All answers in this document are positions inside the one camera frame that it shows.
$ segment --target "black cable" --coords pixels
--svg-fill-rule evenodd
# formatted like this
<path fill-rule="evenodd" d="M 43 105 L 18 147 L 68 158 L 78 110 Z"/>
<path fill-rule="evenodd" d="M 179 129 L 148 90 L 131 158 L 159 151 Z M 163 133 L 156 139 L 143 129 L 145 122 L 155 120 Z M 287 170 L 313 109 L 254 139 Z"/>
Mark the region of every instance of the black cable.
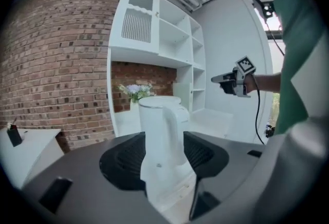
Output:
<path fill-rule="evenodd" d="M 272 31 L 269 29 L 269 26 L 267 25 L 267 22 L 265 22 L 267 28 L 268 28 L 268 31 L 269 33 L 271 34 L 275 44 L 277 45 L 278 49 L 280 50 L 280 52 L 282 53 L 283 56 L 285 56 L 284 52 L 282 51 L 282 49 L 280 48 L 280 46 L 278 45 L 277 41 L 276 41 L 276 38 L 274 38 L 273 34 L 272 34 Z"/>
<path fill-rule="evenodd" d="M 258 107 L 257 107 L 256 120 L 255 120 L 256 134 L 257 134 L 259 140 L 261 141 L 261 143 L 264 144 L 263 140 L 261 139 L 261 137 L 258 134 L 258 129 L 257 129 L 258 114 L 259 114 L 259 109 L 260 109 L 260 106 L 261 106 L 261 94 L 260 94 L 260 91 L 259 91 L 258 84 L 257 84 L 257 81 L 256 81 L 255 76 L 253 74 L 251 76 L 253 78 L 253 81 L 255 82 L 255 86 L 256 86 L 257 94 L 258 94 Z"/>

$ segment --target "white electric kettle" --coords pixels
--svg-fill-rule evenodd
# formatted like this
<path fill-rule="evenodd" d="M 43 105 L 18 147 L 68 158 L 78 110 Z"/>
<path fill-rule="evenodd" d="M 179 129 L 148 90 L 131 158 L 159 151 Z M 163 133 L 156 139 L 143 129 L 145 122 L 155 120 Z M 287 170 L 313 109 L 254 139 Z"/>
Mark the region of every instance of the white electric kettle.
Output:
<path fill-rule="evenodd" d="M 171 223 L 185 223 L 194 197 L 196 174 L 184 153 L 189 112 L 180 98 L 154 96 L 139 100 L 146 155 L 140 179 L 149 202 Z"/>

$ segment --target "flower vase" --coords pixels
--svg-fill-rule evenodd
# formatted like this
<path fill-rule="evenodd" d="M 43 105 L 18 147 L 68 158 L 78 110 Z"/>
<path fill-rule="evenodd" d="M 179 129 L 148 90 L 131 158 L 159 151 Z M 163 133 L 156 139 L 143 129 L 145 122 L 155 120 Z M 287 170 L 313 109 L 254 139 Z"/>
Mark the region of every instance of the flower vase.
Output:
<path fill-rule="evenodd" d="M 132 116 L 139 118 L 139 104 L 137 102 L 133 102 L 133 100 L 130 100 L 130 112 Z"/>

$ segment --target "kettle handle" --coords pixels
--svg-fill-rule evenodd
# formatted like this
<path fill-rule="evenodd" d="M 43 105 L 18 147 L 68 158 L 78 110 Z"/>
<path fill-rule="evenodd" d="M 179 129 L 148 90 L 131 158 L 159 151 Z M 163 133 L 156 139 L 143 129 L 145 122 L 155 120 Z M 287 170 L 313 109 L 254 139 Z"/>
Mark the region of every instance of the kettle handle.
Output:
<path fill-rule="evenodd" d="M 186 125 L 189 121 L 189 112 L 180 104 L 170 104 L 163 107 L 163 114 L 171 130 L 168 148 L 174 154 L 174 162 L 182 165 L 187 160 L 184 154 L 184 131 L 188 129 Z"/>

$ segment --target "green shirt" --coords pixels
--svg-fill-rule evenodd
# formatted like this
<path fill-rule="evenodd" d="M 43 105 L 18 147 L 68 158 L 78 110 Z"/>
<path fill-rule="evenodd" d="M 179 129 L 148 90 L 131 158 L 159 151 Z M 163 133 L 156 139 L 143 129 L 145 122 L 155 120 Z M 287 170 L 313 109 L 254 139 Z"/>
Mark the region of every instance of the green shirt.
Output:
<path fill-rule="evenodd" d="M 274 0 L 283 29 L 286 53 L 281 72 L 280 106 L 276 135 L 307 119 L 305 106 L 291 83 L 325 30 L 313 0 Z"/>

